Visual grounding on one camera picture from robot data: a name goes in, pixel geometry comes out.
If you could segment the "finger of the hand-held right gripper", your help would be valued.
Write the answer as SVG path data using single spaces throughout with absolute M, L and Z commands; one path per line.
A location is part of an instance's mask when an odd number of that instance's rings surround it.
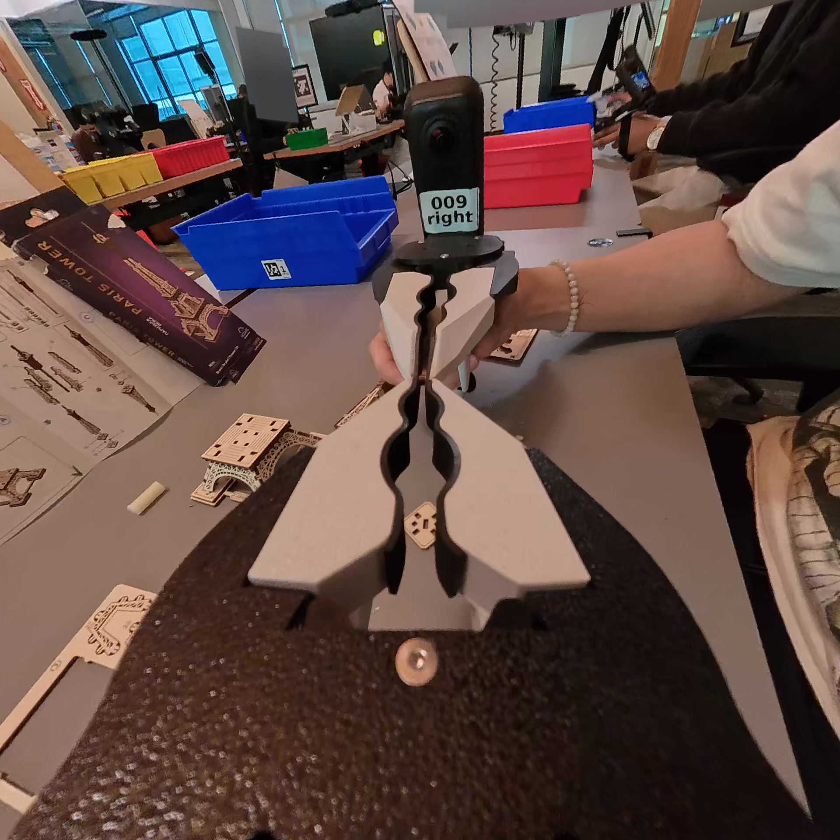
M 441 313 L 429 323 L 429 379 L 443 381 L 465 362 L 478 341 L 490 329 L 495 301 L 490 292 L 494 281 L 492 266 L 473 267 L 444 277 L 433 274 L 434 302 L 438 291 L 445 292 Z
M 430 285 L 431 276 L 427 274 L 396 272 L 380 306 L 386 339 L 406 382 L 414 382 L 417 376 L 421 331 L 417 319 L 424 308 L 420 296 Z

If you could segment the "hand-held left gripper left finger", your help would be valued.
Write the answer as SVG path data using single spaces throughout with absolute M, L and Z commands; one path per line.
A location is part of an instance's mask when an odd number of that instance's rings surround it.
M 406 561 L 397 478 L 411 459 L 421 386 L 394 386 L 314 449 L 248 582 L 335 604 L 354 628 L 373 602 L 399 589 Z

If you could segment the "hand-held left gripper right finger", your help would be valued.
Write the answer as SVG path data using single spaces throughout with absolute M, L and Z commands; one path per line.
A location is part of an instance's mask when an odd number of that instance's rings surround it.
M 481 631 L 502 602 L 591 580 L 522 442 L 439 381 L 427 382 L 437 499 L 435 563 Z

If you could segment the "small square wooden plate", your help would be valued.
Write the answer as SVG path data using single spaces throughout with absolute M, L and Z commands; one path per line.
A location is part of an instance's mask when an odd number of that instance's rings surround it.
M 425 501 L 405 517 L 406 536 L 422 551 L 431 549 L 436 541 L 437 510 L 433 502 Z

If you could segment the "wooden tower spire piece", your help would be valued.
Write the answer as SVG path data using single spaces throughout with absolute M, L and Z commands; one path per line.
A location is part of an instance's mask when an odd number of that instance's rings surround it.
M 333 428 L 338 429 L 342 425 L 347 424 L 351 419 L 355 418 L 363 412 L 365 408 L 377 402 L 392 389 L 392 385 L 386 381 L 379 381 L 374 388 L 367 392 L 351 409 L 344 413 L 334 424 Z

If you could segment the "grey desk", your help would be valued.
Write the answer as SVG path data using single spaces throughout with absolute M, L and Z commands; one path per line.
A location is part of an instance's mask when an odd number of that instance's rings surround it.
M 241 413 L 328 433 L 377 377 L 368 284 L 257 290 L 235 303 L 266 347 L 239 383 L 200 385 L 145 437 L 98 465 L 2 547 L 2 686 L 32 686 L 117 584 L 158 592 L 236 509 L 193 505 L 201 453 Z M 629 531 L 688 605 L 752 735 L 805 805 L 800 773 L 676 343 L 668 335 L 559 340 L 519 366 L 483 364 L 470 396 L 541 449 Z M 167 492 L 141 516 L 152 482 Z

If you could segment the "person's right hand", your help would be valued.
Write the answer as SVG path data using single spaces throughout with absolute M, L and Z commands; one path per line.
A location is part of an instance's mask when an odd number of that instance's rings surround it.
M 466 357 L 467 371 L 472 373 L 479 362 L 520 329 L 564 329 L 569 317 L 569 301 L 568 278 L 562 266 L 520 269 L 517 290 L 499 299 L 491 327 L 480 340 L 474 339 Z M 403 380 L 382 322 L 368 352 L 380 379 L 391 385 Z

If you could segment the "toothed wooden puzzle piece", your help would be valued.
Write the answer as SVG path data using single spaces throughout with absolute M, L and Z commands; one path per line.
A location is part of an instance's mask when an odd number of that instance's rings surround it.
M 521 363 L 538 333 L 538 329 L 526 329 L 513 333 L 506 342 L 489 354 L 487 361 L 504 364 Z

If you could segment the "large red plastic bin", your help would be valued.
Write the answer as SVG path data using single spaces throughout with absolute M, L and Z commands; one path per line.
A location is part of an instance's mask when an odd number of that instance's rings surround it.
M 485 209 L 576 204 L 592 186 L 589 124 L 485 138 Z

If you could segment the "black monitor screen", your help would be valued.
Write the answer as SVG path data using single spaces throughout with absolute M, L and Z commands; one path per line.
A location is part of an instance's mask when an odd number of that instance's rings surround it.
M 346 87 L 373 93 L 392 65 L 380 2 L 342 2 L 309 22 L 326 99 L 338 100 Z

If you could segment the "laser-cut wooden parts sheet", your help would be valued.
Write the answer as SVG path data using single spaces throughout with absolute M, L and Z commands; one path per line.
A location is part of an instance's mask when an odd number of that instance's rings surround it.
M 2 686 L 2 822 L 14 824 L 75 747 L 157 594 L 117 584 L 31 687 Z

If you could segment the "wooden pillar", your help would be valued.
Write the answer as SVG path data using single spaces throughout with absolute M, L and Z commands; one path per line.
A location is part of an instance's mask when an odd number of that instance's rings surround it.
M 657 91 L 679 83 L 701 4 L 702 1 L 668 2 L 665 28 L 650 76 Z

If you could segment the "long red plastic bin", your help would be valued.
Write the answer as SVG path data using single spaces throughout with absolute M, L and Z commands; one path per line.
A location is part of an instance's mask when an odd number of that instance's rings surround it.
M 170 144 L 151 153 L 164 180 L 230 161 L 222 136 Z

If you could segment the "black chair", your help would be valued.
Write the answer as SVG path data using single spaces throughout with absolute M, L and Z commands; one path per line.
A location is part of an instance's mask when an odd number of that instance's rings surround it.
M 837 316 L 743 318 L 681 330 L 675 340 L 688 375 L 732 380 L 755 402 L 758 380 L 801 383 L 799 413 L 838 393 Z

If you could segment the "dark printed box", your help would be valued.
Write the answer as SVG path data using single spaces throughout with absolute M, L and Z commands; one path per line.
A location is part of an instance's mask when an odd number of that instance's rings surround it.
M 87 208 L 88 205 L 66 186 L 2 206 L 1 242 L 11 247 L 15 241 L 36 229 Z

